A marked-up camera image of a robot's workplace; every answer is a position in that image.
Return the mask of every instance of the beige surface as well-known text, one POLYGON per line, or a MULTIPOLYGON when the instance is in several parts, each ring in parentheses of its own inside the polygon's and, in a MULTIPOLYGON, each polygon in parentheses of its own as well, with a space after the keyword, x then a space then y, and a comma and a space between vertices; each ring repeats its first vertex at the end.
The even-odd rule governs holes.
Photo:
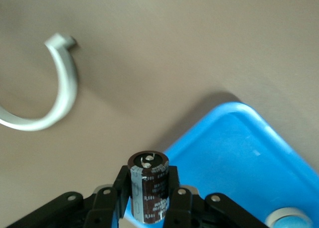
POLYGON ((319 171, 318 29, 319 0, 0 0, 1 104, 25 117, 50 109, 43 42, 55 32, 78 41, 80 80, 53 127, 0 125, 0 227, 112 183, 131 154, 165 149, 234 97, 319 171))

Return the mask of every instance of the blue plastic tray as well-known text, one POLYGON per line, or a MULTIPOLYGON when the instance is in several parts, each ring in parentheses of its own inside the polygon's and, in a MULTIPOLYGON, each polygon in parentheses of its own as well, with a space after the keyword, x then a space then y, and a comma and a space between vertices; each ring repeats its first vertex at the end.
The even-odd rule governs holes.
MULTIPOLYGON (((224 193, 263 222, 274 210, 296 207, 319 227, 318 175, 245 104, 216 107, 165 154, 181 184, 197 187, 202 198, 224 193)), ((137 222, 130 204, 126 218, 139 228, 163 225, 137 222)))

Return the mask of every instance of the white curved plastic piece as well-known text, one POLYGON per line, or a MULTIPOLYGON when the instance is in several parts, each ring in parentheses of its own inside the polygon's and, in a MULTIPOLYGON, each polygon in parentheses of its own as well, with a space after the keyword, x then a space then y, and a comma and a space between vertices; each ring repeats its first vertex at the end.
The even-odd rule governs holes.
POLYGON ((15 116, 0 106, 1 124, 22 131, 38 131, 52 126, 69 113, 77 95, 77 74, 68 49, 75 43, 72 37, 58 33, 45 42, 54 60, 59 84, 49 113, 43 118, 27 119, 15 116))
POLYGON ((300 218, 303 221, 303 225, 302 227, 299 226, 299 228, 310 228, 312 227, 312 221, 310 220, 310 218, 303 213, 302 211, 300 211, 297 208, 294 207, 285 207, 285 208, 281 208, 278 210, 275 210, 274 212, 272 212, 266 219, 266 225, 269 226, 270 228, 274 228, 274 227, 291 227, 289 226, 289 222, 290 220, 287 219, 287 222, 284 224, 280 224, 280 226, 276 226, 276 223, 278 221, 280 221, 283 218, 300 218))

